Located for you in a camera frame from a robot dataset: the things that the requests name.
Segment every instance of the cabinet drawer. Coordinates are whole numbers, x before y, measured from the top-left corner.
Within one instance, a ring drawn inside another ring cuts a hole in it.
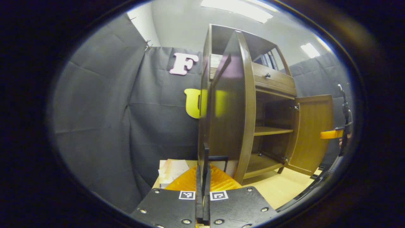
[[[256,87],[283,92],[296,96],[294,79],[280,71],[252,62]]]

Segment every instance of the light wooden floor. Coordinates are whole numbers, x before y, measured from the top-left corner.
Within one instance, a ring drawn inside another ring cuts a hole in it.
[[[313,181],[307,175],[284,168],[281,174],[274,170],[244,179],[242,185],[255,187],[270,206],[277,209],[300,194]]]

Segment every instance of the paper sheet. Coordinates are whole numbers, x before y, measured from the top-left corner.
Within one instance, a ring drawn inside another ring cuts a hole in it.
[[[158,170],[160,187],[165,188],[187,170],[189,167],[185,160],[160,160]]]

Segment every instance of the wooden shelf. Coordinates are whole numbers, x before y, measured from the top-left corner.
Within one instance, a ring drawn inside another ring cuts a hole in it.
[[[257,153],[250,155],[249,164],[243,179],[258,176],[268,171],[283,167],[283,164],[265,155],[259,156]]]
[[[275,134],[283,134],[293,132],[293,129],[281,129],[275,127],[258,127],[254,128],[254,136],[267,136],[267,135],[275,135]]]

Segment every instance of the open cabinet door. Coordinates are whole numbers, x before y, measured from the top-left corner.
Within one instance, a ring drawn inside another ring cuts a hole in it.
[[[252,64],[241,32],[230,37],[210,87],[209,155],[228,156],[226,173],[240,183],[252,150],[256,118]]]
[[[286,167],[312,176],[321,164],[329,143],[329,140],[320,139],[320,132],[333,127],[332,96],[296,98],[295,105],[299,111],[295,113]]]

